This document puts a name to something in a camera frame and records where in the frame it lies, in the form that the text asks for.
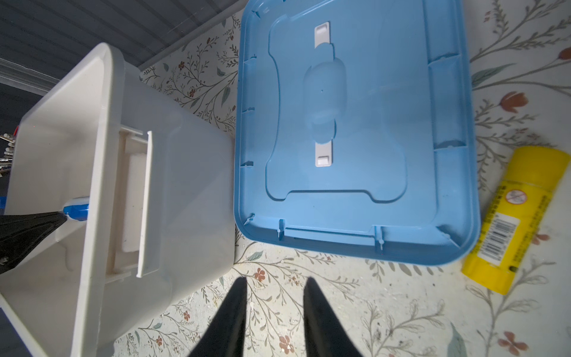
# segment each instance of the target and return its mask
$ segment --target floral pattern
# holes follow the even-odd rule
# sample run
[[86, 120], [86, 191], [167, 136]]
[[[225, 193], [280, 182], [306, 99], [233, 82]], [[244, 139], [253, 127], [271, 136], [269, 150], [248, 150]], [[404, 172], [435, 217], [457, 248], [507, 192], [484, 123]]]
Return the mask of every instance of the floral pattern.
[[[515, 148], [571, 151], [569, 14], [568, 0], [465, 3], [483, 209]], [[229, 135], [241, 17], [141, 73], [144, 83]], [[567, 175], [561, 183], [505, 296], [463, 276], [461, 262], [421, 267], [356, 259], [252, 242], [236, 231], [232, 270], [119, 338], [115, 355], [188, 354], [234, 279], [246, 276], [245, 355], [304, 356], [303, 287], [312, 276], [363, 356], [567, 356], [570, 181]]]
[[506, 338], [508, 340], [504, 340], [504, 339], [499, 339], [498, 340], [498, 344], [501, 347], [507, 347], [509, 353], [511, 353], [514, 356], [519, 356], [520, 355], [520, 351], [527, 351], [529, 346], [525, 343], [525, 342], [516, 342], [516, 334], [514, 334], [513, 332], [509, 332], [509, 331], [505, 331], [504, 335], [506, 336]]

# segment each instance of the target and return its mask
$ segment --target barcode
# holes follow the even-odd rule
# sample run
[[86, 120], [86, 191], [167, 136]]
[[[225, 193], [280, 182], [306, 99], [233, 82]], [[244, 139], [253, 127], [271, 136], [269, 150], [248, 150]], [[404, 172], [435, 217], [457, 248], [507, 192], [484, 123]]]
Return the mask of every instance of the barcode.
[[520, 220], [515, 217], [496, 213], [478, 257], [499, 266], [519, 224]]

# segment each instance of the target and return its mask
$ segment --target white latch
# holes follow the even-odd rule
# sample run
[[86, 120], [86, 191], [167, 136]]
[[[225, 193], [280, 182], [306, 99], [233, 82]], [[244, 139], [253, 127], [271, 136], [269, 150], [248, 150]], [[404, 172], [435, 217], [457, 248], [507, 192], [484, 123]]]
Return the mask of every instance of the white latch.
[[333, 140], [326, 144], [315, 143], [315, 166], [331, 166], [333, 163]]
[[315, 37], [315, 48], [317, 48], [322, 43], [330, 43], [329, 22], [322, 23], [321, 25], [315, 27], [313, 36]]

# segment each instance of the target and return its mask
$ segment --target red flower print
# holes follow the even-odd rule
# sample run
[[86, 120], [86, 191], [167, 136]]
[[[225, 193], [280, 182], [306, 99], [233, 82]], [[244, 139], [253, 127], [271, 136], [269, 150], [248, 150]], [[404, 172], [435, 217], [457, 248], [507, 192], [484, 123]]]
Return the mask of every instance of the red flower print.
[[529, 347], [526, 343], [516, 342], [516, 334], [514, 334], [513, 332], [505, 331], [504, 335], [508, 338], [508, 340], [506, 341], [500, 338], [498, 339], [498, 344], [501, 347], [508, 347], [508, 351], [512, 355], [519, 356], [520, 351], [528, 350]]
[[535, 237], [533, 237], [532, 243], [535, 244], [536, 246], [538, 246], [541, 241], [546, 241], [546, 240], [550, 240], [551, 237], [549, 235], [546, 234], [536, 234]]
[[280, 348], [285, 354], [293, 353], [293, 346], [289, 343], [289, 336], [280, 336]]
[[559, 52], [558, 57], [562, 60], [571, 59], [571, 47], [567, 47], [565, 50]]
[[262, 269], [258, 268], [258, 272], [254, 273], [254, 279], [257, 279], [259, 282], [262, 282], [266, 278], [266, 272]]
[[523, 107], [529, 103], [524, 93], [509, 92], [501, 100], [500, 106], [505, 111], [517, 113], [516, 107]]

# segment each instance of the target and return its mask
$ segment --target white plastic storage box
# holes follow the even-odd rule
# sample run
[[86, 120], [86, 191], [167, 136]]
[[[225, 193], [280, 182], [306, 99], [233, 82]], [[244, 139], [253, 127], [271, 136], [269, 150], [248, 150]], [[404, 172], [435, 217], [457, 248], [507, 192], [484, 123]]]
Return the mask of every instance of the white plastic storage box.
[[94, 48], [23, 118], [6, 214], [68, 220], [0, 275], [0, 304], [34, 356], [112, 354], [113, 341], [234, 261], [233, 142]]

